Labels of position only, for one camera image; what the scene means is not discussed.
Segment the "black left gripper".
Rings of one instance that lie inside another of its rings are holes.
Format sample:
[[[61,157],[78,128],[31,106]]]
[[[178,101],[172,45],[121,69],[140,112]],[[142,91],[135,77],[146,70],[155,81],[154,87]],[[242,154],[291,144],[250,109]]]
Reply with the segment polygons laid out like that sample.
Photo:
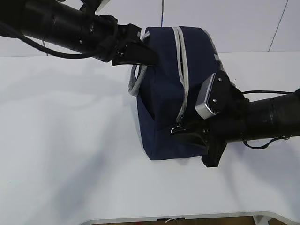
[[[112,15],[89,16],[89,56],[118,65],[158,64],[158,54],[140,39],[142,29],[118,24]]]

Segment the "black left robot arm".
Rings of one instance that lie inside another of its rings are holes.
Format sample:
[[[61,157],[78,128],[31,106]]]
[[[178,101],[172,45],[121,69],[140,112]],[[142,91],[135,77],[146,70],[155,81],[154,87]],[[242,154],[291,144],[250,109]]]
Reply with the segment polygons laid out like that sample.
[[[3,0],[0,34],[63,59],[157,65],[158,55],[141,40],[140,27],[120,25],[112,15],[97,15],[101,5],[100,0],[84,0],[76,9],[62,0]]]

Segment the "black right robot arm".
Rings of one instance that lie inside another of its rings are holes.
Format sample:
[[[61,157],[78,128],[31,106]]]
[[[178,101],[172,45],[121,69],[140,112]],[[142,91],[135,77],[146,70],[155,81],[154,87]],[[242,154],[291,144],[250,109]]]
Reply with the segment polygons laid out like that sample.
[[[249,140],[288,140],[300,135],[300,91],[249,101],[224,71],[217,71],[201,85],[195,110],[198,119],[182,119],[171,134],[205,149],[202,162],[217,167],[228,143]]]

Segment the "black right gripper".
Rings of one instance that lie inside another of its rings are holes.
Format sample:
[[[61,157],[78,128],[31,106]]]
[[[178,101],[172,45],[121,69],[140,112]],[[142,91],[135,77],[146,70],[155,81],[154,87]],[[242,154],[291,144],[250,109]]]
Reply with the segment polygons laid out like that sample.
[[[206,120],[194,119],[171,129],[171,134],[179,141],[201,148],[202,162],[207,168],[218,167],[227,142],[220,132],[225,131],[225,124],[246,115],[249,100],[237,89],[226,72],[219,70],[216,74],[209,97],[209,107],[214,112]]]

